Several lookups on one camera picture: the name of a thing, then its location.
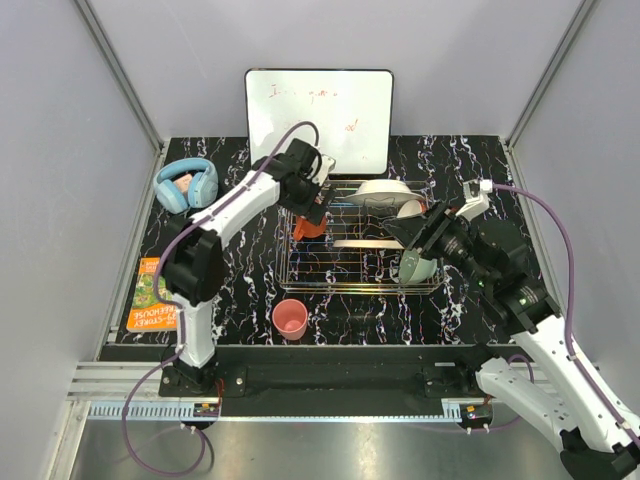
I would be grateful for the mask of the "orange and white bowl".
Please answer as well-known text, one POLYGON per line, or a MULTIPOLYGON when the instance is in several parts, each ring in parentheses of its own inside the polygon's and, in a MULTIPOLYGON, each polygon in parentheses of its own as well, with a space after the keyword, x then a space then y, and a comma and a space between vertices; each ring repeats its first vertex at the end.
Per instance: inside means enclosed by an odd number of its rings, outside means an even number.
POLYGON ((398 219, 408 218, 416 215, 421 215, 427 211, 427 206, 421 201, 412 199, 404 203, 400 209, 396 217, 398 219))

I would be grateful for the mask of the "orange ceramic mug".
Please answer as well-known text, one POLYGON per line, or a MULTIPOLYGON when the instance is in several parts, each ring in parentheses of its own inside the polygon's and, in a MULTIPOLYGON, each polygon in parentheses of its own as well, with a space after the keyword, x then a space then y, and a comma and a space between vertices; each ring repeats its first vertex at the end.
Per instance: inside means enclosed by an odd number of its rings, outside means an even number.
POLYGON ((293 239, 298 242, 302 239, 315 239, 325 234, 327 228, 327 217, 324 216, 318 225, 314 225, 308 219, 297 216, 293 239))

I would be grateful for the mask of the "green ceramic bowl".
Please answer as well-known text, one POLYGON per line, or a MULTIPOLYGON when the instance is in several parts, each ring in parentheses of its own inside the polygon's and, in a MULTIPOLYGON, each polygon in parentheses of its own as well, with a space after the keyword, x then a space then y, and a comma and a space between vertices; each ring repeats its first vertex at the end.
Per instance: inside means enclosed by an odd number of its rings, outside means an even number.
POLYGON ((398 270, 400 284, 416 284, 431 278, 437 269, 437 261, 422 258, 414 250, 405 250, 398 270))

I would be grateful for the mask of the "white scalloped plate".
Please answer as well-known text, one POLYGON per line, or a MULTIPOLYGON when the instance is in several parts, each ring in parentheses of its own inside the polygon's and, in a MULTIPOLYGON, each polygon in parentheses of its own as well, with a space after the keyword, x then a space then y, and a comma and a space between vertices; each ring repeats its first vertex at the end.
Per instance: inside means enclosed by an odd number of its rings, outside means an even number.
POLYGON ((366 207, 402 206, 410 200, 422 199, 406 183, 391 179, 364 181, 355 193, 344 197, 346 203, 366 207))

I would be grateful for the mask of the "pink and cream plate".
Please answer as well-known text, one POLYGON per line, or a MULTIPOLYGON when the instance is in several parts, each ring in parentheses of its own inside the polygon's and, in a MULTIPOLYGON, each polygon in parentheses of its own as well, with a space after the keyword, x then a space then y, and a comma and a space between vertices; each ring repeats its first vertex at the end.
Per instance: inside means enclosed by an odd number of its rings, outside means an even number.
POLYGON ((396 240, 336 240, 335 248, 355 249, 395 249, 403 250, 404 247, 396 240))

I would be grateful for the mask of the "pink plastic cup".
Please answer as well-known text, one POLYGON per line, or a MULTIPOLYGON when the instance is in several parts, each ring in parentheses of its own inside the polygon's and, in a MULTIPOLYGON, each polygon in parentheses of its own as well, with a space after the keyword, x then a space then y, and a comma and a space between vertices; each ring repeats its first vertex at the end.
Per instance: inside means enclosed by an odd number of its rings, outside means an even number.
POLYGON ((297 299, 284 299, 275 306, 272 322, 285 339, 300 340, 307 329, 307 308, 297 299))

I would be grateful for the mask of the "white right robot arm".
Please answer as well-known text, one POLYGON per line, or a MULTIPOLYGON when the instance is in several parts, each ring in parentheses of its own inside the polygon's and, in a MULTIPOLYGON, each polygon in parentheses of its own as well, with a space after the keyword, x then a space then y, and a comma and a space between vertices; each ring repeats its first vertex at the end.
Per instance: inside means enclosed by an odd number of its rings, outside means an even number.
POLYGON ((638 478, 639 417, 566 338, 564 312, 524 269, 529 249, 515 225, 495 217, 469 223, 439 203, 423 214, 387 219, 383 227, 407 251, 441 259, 478 285, 484 315, 555 390, 548 394, 518 378, 504 358, 478 346, 454 371, 460 393, 482 391, 506 404, 554 446, 574 479, 638 478))

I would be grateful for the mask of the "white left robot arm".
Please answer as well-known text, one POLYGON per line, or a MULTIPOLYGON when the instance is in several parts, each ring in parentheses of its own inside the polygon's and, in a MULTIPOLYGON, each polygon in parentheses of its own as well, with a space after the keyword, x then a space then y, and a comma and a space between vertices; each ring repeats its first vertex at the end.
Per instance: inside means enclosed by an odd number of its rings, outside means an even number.
POLYGON ((212 303, 224 285, 225 248, 247 223, 274 205, 320 224, 334 196, 333 190, 323 188, 335 165, 335 159, 295 138, 284 152, 256 161, 220 200, 174 228, 176 236, 162 253, 154 279, 165 281, 168 294, 156 296, 176 313, 175 353, 162 364, 174 366, 193 395, 208 394, 216 382, 212 303))

